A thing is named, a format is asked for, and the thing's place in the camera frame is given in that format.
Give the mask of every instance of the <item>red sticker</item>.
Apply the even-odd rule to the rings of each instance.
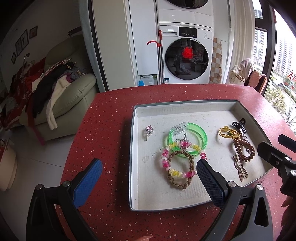
[[[182,53],[183,58],[193,58],[194,53],[192,47],[186,47]]]

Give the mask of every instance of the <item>beige bin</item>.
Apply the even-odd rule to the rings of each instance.
[[[15,151],[7,143],[0,161],[0,190],[6,191],[11,188],[17,171]]]

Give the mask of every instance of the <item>screw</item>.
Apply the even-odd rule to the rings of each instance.
[[[258,185],[257,185],[257,188],[258,188],[260,191],[263,190],[263,186],[262,186],[261,184],[258,184]]]
[[[68,186],[70,186],[70,184],[71,184],[70,181],[64,181],[62,185],[63,185],[63,187],[68,187]]]
[[[36,190],[40,190],[41,188],[42,188],[42,184],[38,184],[38,185],[35,187]]]
[[[234,181],[228,182],[228,186],[234,188],[237,184]]]

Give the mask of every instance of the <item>washing machine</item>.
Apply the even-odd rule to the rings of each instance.
[[[160,23],[165,84],[208,84],[213,29],[193,24]]]
[[[158,22],[190,23],[213,28],[212,0],[156,0]]]

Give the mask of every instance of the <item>red table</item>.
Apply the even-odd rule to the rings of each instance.
[[[99,240],[132,241],[153,234],[151,240],[200,240],[219,213],[219,208],[207,203],[196,207],[165,212],[130,211],[128,174],[131,120],[134,106],[171,101],[238,99],[259,123],[271,143],[296,159],[296,155],[279,145],[277,138],[293,132],[276,110],[253,88],[238,85],[156,85],[126,88],[97,94],[89,107],[71,146],[62,182],[73,177],[98,158],[103,173],[87,203],[79,208],[82,216]],[[280,193],[281,179],[272,169],[256,183],[261,183],[269,201],[274,237],[281,231],[282,204],[286,196]],[[239,222],[237,212],[226,235],[229,240]],[[69,237],[69,227],[61,218]]]

